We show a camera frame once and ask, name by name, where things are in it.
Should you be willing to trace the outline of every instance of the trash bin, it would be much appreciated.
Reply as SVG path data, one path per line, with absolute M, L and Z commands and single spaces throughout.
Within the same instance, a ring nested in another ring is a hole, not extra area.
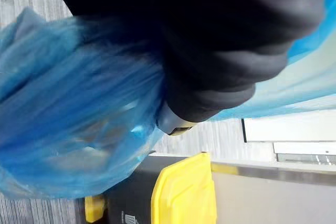
M 211 160 L 148 156 L 134 173 L 106 192 L 110 224 L 215 224 Z

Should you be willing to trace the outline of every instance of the yellow plastic lid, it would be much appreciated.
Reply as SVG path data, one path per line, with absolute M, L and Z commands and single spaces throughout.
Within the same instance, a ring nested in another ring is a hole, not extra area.
M 163 169 L 151 202 L 152 224 L 215 224 L 210 155 L 201 153 Z
M 102 194 L 85 197 L 85 218 L 88 223 L 101 219 L 105 210 L 105 199 Z

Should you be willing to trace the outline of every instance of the label on bin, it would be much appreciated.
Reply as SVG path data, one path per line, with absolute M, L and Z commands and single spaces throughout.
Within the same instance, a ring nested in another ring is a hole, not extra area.
M 124 211 L 121 211 L 121 223 L 122 224 L 139 224 L 135 216 L 125 215 Z

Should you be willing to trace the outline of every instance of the plastic bag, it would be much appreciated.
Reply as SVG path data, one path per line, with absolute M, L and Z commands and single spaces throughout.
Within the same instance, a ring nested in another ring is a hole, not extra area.
M 297 40 L 288 52 L 289 64 L 318 49 L 336 28 L 336 0 L 325 0 L 326 17 L 311 35 Z
M 249 101 L 223 110 L 211 120 L 336 109 L 336 0 L 325 0 L 325 9 L 326 17 L 319 28 L 294 43 L 288 66 L 280 75 L 257 83 Z
M 46 23 L 26 9 L 2 30 L 0 191 L 77 198 L 127 178 L 162 136 L 159 44 L 131 18 Z

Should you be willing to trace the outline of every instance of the black jacket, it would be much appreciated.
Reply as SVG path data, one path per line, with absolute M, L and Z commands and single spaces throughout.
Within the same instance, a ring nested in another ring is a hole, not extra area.
M 324 0 L 65 0 L 75 14 L 139 13 L 162 22 L 167 102 L 200 122 L 250 99 L 292 43 L 317 28 Z

